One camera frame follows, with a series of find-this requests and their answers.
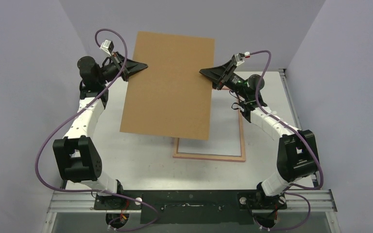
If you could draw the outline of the brown cardboard backing board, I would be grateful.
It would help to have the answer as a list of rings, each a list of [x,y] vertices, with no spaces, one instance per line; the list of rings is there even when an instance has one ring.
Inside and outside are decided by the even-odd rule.
[[[133,59],[148,67],[129,78],[120,131],[207,140],[213,38],[139,32]]]

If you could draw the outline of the seascape photo print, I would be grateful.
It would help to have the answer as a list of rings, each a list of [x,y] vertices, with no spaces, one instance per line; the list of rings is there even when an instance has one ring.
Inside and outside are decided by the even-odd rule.
[[[208,140],[180,139],[179,153],[240,157],[239,112],[227,90],[213,90]]]

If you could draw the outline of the pink wooden picture frame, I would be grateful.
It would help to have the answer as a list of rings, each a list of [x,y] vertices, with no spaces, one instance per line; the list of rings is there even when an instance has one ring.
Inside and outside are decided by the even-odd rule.
[[[173,158],[245,162],[243,119],[229,89],[212,91],[208,140],[176,138]]]

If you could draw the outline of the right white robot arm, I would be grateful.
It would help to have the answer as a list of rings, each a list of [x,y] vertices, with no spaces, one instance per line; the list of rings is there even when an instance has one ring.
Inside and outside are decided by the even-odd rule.
[[[278,141],[276,170],[256,188],[256,204],[268,208],[274,199],[295,186],[296,181],[315,172],[321,173],[322,168],[314,133],[302,131],[278,117],[262,99],[264,76],[254,74],[243,79],[235,73],[240,64],[231,59],[222,66],[203,68],[199,73],[212,82],[213,89],[227,87],[236,95],[237,109],[242,116]]]

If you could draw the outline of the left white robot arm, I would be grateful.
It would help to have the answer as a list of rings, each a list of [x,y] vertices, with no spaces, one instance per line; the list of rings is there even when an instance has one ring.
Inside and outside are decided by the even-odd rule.
[[[102,160],[91,137],[108,102],[106,85],[115,77],[128,81],[130,76],[147,69],[148,65],[126,60],[123,55],[113,52],[101,65],[93,57],[84,56],[78,60],[77,67],[82,78],[79,115],[73,119],[64,137],[52,144],[58,170],[63,180],[97,190],[96,203],[119,209],[129,201],[120,181],[102,170]]]

